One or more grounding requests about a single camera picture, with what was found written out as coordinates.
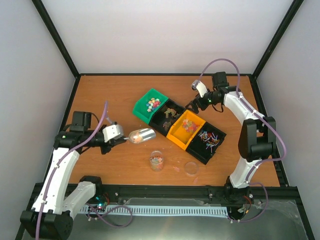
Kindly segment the metal scoop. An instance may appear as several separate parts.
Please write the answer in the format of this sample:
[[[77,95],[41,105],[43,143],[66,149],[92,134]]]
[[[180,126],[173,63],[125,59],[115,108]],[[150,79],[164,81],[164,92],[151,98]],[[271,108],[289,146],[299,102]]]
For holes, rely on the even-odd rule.
[[[140,144],[156,137],[156,132],[151,128],[142,128],[132,131],[125,140],[130,141],[133,144]]]

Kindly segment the yellow plastic bin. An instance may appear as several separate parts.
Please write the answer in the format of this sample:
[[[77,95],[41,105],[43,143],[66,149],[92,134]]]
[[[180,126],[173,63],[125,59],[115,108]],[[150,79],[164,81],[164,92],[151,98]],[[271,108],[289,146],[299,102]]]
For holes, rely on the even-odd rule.
[[[186,110],[170,127],[166,138],[185,151],[205,123],[197,114]]]

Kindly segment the black bin with popsicle candies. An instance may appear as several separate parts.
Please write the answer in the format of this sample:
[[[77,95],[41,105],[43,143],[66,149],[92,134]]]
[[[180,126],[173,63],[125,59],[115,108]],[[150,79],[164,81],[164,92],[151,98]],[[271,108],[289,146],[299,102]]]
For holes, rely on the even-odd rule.
[[[160,106],[152,115],[149,126],[163,136],[167,136],[171,127],[185,112],[186,108],[177,104],[170,98]]]

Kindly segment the black bin with lollipops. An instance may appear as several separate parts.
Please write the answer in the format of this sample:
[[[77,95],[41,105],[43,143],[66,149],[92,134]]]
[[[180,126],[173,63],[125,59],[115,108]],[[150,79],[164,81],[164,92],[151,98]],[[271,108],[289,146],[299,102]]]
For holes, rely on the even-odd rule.
[[[225,140],[226,134],[206,122],[186,148],[186,152],[206,165]]]

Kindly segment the green plastic bin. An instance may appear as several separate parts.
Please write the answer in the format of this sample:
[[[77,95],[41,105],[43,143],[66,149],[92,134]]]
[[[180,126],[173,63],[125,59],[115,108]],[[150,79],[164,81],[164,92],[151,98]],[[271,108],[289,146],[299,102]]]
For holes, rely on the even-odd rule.
[[[135,103],[132,113],[144,123],[149,124],[152,116],[168,99],[169,98],[161,92],[151,88]]]

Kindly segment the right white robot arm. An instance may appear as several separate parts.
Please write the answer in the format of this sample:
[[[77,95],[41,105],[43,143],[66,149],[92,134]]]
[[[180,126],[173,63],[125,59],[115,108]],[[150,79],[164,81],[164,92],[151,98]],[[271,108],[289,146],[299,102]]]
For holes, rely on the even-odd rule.
[[[224,185],[225,200],[235,203],[247,194],[259,166],[276,151],[276,121],[258,112],[245,99],[238,85],[230,86],[225,72],[215,73],[212,85],[213,90],[209,90],[199,79],[195,80],[191,88],[198,94],[186,107],[198,113],[208,106],[220,104],[228,108],[241,124],[238,140],[240,159]]]

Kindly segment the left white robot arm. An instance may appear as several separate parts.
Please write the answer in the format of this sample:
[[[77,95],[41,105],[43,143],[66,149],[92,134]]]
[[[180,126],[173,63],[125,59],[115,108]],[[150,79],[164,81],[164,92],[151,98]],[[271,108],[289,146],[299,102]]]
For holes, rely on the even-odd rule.
[[[75,111],[72,122],[55,137],[52,161],[42,189],[30,210],[24,210],[20,222],[35,239],[66,240],[71,234],[73,221],[89,201],[104,202],[102,179],[85,175],[75,190],[65,196],[71,173],[81,154],[90,148],[100,148],[103,155],[125,142],[124,131],[117,122],[110,125],[98,121],[91,129],[93,113]]]

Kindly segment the clear plastic jar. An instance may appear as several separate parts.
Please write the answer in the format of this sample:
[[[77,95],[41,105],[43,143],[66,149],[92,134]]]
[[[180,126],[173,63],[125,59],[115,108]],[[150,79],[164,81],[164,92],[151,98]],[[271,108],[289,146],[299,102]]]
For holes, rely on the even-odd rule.
[[[164,168],[164,155],[159,150],[151,152],[149,157],[150,167],[153,171],[159,172]]]

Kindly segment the clear jar lid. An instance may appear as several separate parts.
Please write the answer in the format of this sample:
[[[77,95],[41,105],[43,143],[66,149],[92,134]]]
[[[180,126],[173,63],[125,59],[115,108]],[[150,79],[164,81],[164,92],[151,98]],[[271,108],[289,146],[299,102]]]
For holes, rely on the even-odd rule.
[[[189,176],[194,176],[198,173],[199,167],[198,164],[194,161],[187,162],[184,165],[184,171]]]

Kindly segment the spilled pink candy piece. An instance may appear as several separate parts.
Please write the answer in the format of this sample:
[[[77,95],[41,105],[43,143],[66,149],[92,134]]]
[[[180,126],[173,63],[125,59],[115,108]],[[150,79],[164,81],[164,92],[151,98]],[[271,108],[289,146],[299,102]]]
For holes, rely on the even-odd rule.
[[[180,169],[176,166],[173,167],[173,169],[176,171],[176,172],[180,172]]]

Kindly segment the black aluminium rail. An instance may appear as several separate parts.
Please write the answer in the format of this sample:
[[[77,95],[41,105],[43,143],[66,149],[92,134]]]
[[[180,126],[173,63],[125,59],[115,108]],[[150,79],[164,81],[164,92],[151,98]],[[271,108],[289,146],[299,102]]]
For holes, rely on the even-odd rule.
[[[131,198],[146,199],[194,199],[210,204],[244,203],[249,195],[251,200],[299,200],[297,187],[252,186],[245,190],[227,192],[223,186],[168,186],[168,185],[118,185],[104,184],[98,187],[96,196],[107,196],[112,203]]]

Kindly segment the black frame post right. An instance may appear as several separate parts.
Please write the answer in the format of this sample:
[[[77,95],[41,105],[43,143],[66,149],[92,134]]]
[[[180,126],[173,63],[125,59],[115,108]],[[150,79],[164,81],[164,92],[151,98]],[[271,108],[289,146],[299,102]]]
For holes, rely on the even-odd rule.
[[[272,53],[274,52],[277,45],[281,41],[282,37],[284,36],[286,30],[290,26],[291,22],[293,21],[295,15],[299,11],[303,2],[304,0],[293,0],[292,3],[290,4],[277,30],[275,31],[273,37],[271,38],[267,48],[265,49],[261,59],[259,60],[256,68],[253,71],[252,77],[255,81],[258,79],[259,75],[262,73]]]

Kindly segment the black frame post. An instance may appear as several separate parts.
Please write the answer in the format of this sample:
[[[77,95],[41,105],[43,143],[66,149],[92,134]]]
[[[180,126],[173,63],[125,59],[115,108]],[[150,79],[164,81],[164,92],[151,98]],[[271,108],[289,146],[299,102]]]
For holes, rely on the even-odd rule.
[[[293,0],[292,3],[290,4],[277,30],[275,31],[273,37],[271,38],[267,48],[265,49],[261,59],[259,60],[256,68],[253,71],[252,77],[255,81],[258,79],[259,75],[262,73],[272,53],[274,52],[277,45],[281,41],[282,37],[284,36],[286,30],[290,26],[291,22],[293,21],[295,15],[299,11],[303,2],[304,0]]]
[[[55,45],[57,46],[59,52],[61,53],[65,63],[67,64],[70,72],[72,73],[73,77],[75,79],[78,79],[80,76],[79,71],[77,70],[76,65],[74,64],[74,61],[72,60],[71,55],[69,54],[52,18],[50,17],[50,14],[48,13],[44,3],[42,0],[31,0],[33,3],[35,9],[37,10],[40,18],[42,19],[45,27],[47,28],[50,36],[52,37]]]

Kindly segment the metal base plate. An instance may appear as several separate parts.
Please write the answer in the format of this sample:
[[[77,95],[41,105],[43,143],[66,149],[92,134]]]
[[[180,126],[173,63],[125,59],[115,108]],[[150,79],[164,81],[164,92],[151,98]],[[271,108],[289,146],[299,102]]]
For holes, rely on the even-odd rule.
[[[87,205],[88,214],[77,214],[67,240],[311,240],[293,200],[256,200],[236,207],[202,204],[196,200],[138,199],[100,215],[102,204]],[[226,207],[228,216],[133,216],[133,206]],[[130,216],[110,215],[125,208]]]

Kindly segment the black frame post left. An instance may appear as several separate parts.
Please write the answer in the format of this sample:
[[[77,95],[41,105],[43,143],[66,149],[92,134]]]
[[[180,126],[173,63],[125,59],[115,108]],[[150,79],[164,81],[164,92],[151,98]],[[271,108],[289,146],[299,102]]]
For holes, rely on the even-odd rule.
[[[65,63],[67,64],[70,72],[72,73],[73,77],[75,79],[78,79],[80,76],[79,71],[77,70],[76,65],[74,64],[74,61],[72,60],[71,55],[69,54],[52,18],[50,17],[50,14],[48,13],[44,3],[42,0],[31,0],[33,3],[35,9],[37,10],[40,18],[42,19],[45,27],[47,28],[50,36],[52,37],[55,45],[57,46],[59,52],[61,53]]]

